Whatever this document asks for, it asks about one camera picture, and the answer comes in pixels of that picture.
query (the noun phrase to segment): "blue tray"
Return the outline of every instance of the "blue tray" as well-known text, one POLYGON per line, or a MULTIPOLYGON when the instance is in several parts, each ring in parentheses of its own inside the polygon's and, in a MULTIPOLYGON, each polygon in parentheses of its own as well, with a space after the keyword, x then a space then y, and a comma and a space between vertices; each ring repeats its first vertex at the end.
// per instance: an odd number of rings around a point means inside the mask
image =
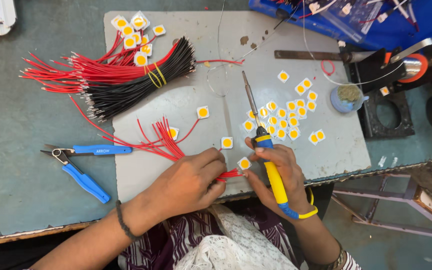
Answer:
MULTIPOLYGON (((432 38, 432 1, 414 0, 412 3, 417 24, 420 28, 419 32, 416 32, 414 27, 406 21, 398 10, 395 10, 383 23, 375 21, 361 43, 356 43, 319 14, 307 17, 305 26, 309 30, 332 37, 336 40, 344 40, 345 42, 355 44, 370 51, 381 48, 392 50, 398 46, 401 46, 404 50, 423 39, 432 38)), ((385 3, 381 10, 386 11, 392 7, 394 6, 385 3)), ((249 8, 274 18, 276 18, 276 10, 278 8, 289 9, 289 13, 291 14, 291 7, 288 5, 276 4, 276 2, 269 0, 249 0, 249 8)), ((305 14, 310 12, 311 11, 306 6, 305 14)), ((303 15, 302 7, 296 11, 293 17, 299 17, 301 15, 303 15)), ((303 20, 289 20, 288 22, 300 27, 303 26, 303 20)))

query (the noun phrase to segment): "yellow led phosphor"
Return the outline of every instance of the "yellow led phosphor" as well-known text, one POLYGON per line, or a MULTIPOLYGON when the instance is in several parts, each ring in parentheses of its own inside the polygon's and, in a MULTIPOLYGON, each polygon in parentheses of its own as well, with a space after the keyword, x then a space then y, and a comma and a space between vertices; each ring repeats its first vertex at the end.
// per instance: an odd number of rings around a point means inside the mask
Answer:
POLYGON ((286 81, 290 78, 290 76, 288 75, 288 73, 286 73, 286 71, 281 70, 281 72, 279 72, 279 74, 277 75, 277 78, 281 82, 286 83, 286 81))
POLYGON ((308 78, 304 78, 301 84, 304 86, 306 90, 308 90, 311 86, 313 86, 313 83, 308 78))
POLYGON ((285 109, 279 108, 279 109, 277 109, 276 116, 278 116, 279 118, 286 119, 286 117, 288 116, 288 114, 286 113, 285 109))
POLYGON ((266 131, 269 133, 269 135, 274 135, 276 132, 276 128, 272 125, 269 125, 266 131))
POLYGON ((141 15, 136 14, 131 18, 131 25, 139 31, 146 26, 146 21, 141 15))
POLYGON ((304 94, 304 92, 306 92, 306 89, 303 87, 303 85, 300 83, 298 84, 295 88, 294 91, 296 91, 296 93, 300 96, 302 96, 304 94))
POLYGON ((148 64, 148 57, 147 57, 146 53, 144 53, 142 51, 137 51, 134 54, 134 64, 137 67, 146 66, 148 64))
POLYGON ((318 138, 318 142, 326 139, 326 135, 325 135, 325 133, 323 132, 322 129, 316 131, 316 138, 318 138))
POLYGON ((316 101, 317 98, 318 98, 318 94, 316 94, 316 92, 313 90, 309 90, 308 100, 309 101, 316 101))
POLYGON ((253 121, 248 119, 248 120, 244 121, 243 128, 247 132, 251 132, 253 129, 255 129, 255 123, 253 123, 253 121))
POLYGON ((297 117, 291 117, 288 119, 288 124, 291 127, 295 127, 295 126, 299 126, 300 125, 300 121, 298 120, 297 117))
POLYGON ((291 139, 291 141, 296 140, 299 136, 301 136, 300 130, 298 128, 291 128, 287 132, 287 136, 291 139))
POLYGON ((179 128, 176 127, 172 127, 170 126, 167 133, 169 134, 169 136, 171 138, 173 138, 173 141, 176 141, 176 139, 178 138, 178 133, 180 132, 179 128))
POLYGON ((296 107, 306 107, 306 103, 304 102, 304 99, 297 99, 294 102, 296 102, 296 107))
POLYGON ((253 113, 252 110, 249 110, 249 111, 246 113, 246 115, 248 115, 249 119, 251 119, 251 120, 255 120, 255 119, 256 119, 256 118, 255 118, 255 114, 253 113))
POLYGON ((276 104, 276 102, 274 102, 274 100, 271 100, 266 103, 266 108, 268 108, 270 112, 274 112, 278 108, 278 105, 276 104))
POLYGON ((144 45, 140 50, 145 52, 147 56, 151 56, 153 54, 153 44, 144 45))
POLYGON ((164 26, 162 24, 153 27, 153 32, 156 36, 160 36, 163 34, 166 34, 166 29, 164 29, 164 26))
POLYGON ((286 108, 288 111, 294 111, 296 110, 296 102, 294 101, 288 101, 286 102, 286 108))
POLYGON ((111 24, 114 26, 114 28, 116 28, 116 30, 120 31, 121 33, 123 32, 124 27, 129 26, 128 21, 126 21, 126 19, 121 15, 117 15, 116 17, 114 17, 114 19, 111 20, 111 24))
POLYGON ((196 109, 196 113, 198 114, 198 119, 205 119, 209 117, 209 109, 208 106, 198 107, 196 109))
POLYGON ((143 30, 146 30, 146 28, 148 28, 148 26, 151 24, 150 22, 149 22, 149 20, 148 20, 148 18, 141 12, 141 10, 140 11, 138 11, 138 12, 136 12, 136 14, 133 16, 133 18, 134 17, 136 17, 136 16, 140 16, 141 18, 142 18, 142 20, 144 21, 144 23, 145 23, 145 25, 142 27, 142 29, 143 30))
POLYGON ((270 116, 268 118, 268 125, 276 125, 278 123, 278 119, 275 116, 270 116))
POLYGON ((302 82, 300 82, 295 88, 294 90, 296 91, 296 93, 298 95, 303 95, 304 92, 306 92, 306 90, 308 90, 311 86, 313 85, 313 83, 308 79, 305 78, 302 82))
POLYGON ((278 129, 276 130, 274 137, 278 140, 284 141, 286 140, 286 131, 284 129, 278 129))
POLYGON ((221 138, 221 148, 222 149, 232 149, 233 148, 233 137, 222 137, 221 138))
POLYGON ((306 119, 308 117, 307 115, 307 111, 305 107, 298 107, 297 110, 297 117, 302 120, 302 119, 306 119))
POLYGON ((279 120, 278 123, 277 123, 277 125, 278 125, 279 128, 282 128, 282 129, 285 129, 285 130, 289 126, 288 121, 286 121, 284 119, 279 120))
POLYGON ((265 107, 261 107, 259 109, 259 117, 261 117, 262 119, 265 119, 268 117, 268 110, 265 107))
POLYGON ((126 36, 123 40, 125 49, 136 48, 136 38, 134 36, 126 36))
POLYGON ((383 88, 380 88, 379 91, 381 92, 381 94, 382 94, 383 96, 386 96, 386 95, 389 94, 389 89, 388 89, 387 86, 385 86, 385 87, 383 87, 383 88))
POLYGON ((309 142, 311 142, 311 144, 314 144, 314 145, 318 144, 318 137, 316 137, 316 133, 314 133, 314 132, 311 132, 311 135, 309 135, 308 140, 309 140, 309 142))
POLYGON ((136 40, 136 45, 141 44, 141 33, 136 32, 132 34, 131 37, 133 37, 136 40))
POLYGON ((146 44, 148 43, 149 38, 148 38, 148 34, 145 34, 141 37, 141 44, 146 44))
POLYGON ((308 103, 306 104, 306 108, 308 108, 309 111, 314 113, 316 109, 316 105, 317 104, 315 101, 309 100, 308 103))
POLYGON ((135 30, 128 24, 128 26, 123 27, 121 31, 122 37, 131 37, 135 33, 135 30))
POLYGON ((249 167, 251 167, 252 165, 247 157, 241 158, 241 160, 238 161, 237 164, 242 170, 249 169, 249 167))

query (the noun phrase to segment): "black bracelet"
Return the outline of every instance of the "black bracelet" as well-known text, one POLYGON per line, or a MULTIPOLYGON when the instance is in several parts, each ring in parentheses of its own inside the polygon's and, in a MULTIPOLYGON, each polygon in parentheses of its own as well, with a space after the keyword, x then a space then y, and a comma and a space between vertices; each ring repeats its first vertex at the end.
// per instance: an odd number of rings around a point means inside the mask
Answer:
POLYGON ((138 241, 141 238, 141 236, 135 236, 134 234, 132 234, 131 231, 129 230, 129 227, 126 226, 126 224, 124 224, 123 214, 121 213, 121 201, 120 200, 116 200, 116 212, 117 212, 117 221, 119 221, 119 224, 121 226, 121 229, 124 231, 124 234, 126 236, 128 236, 132 242, 138 241))

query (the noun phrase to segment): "hand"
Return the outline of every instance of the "hand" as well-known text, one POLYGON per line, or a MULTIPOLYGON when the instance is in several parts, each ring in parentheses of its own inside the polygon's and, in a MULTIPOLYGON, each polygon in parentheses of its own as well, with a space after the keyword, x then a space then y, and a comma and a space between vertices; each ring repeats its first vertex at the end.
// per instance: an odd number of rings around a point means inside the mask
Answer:
POLYGON ((213 147, 178 160, 142 193, 163 221, 209 207, 226 189, 213 180, 226 171, 223 154, 213 147))
MULTIPOLYGON (((245 140, 246 145, 253 148, 251 138, 247 137, 245 140)), ((283 185, 286 190, 289 207, 300 213, 306 214, 314 210, 314 206, 309 204, 304 191, 304 175, 301 167, 296 164, 296 157, 293 150, 281 144, 274 144, 274 149, 270 148, 256 148, 249 159, 257 161, 260 158, 270 160, 275 165, 283 180, 283 185)), ((248 178, 248 182, 258 195, 261 203, 267 208, 271 209, 274 213, 287 219, 290 222, 295 220, 288 217, 278 207, 273 192, 266 187, 266 185, 259 179, 259 177, 251 170, 243 170, 244 175, 248 178)))

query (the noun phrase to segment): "stain on board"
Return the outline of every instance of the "stain on board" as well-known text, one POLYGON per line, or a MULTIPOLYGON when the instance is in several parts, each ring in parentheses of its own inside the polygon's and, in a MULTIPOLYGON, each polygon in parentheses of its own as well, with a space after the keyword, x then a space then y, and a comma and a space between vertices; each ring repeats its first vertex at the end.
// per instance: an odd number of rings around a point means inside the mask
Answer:
POLYGON ((248 43, 249 37, 247 35, 243 36, 239 41, 241 45, 246 45, 248 43))

